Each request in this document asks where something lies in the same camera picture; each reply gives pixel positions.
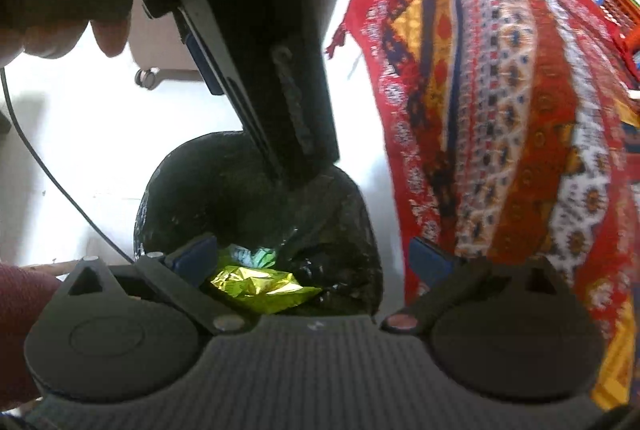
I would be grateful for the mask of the person's hand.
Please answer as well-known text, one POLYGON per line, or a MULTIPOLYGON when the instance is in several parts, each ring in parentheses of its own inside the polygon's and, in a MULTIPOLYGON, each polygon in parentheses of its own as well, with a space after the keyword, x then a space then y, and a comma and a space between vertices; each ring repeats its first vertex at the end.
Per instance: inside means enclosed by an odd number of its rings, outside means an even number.
POLYGON ((90 27, 109 58, 122 53, 130 33, 132 0, 1 0, 1 65, 22 53, 66 56, 90 27))

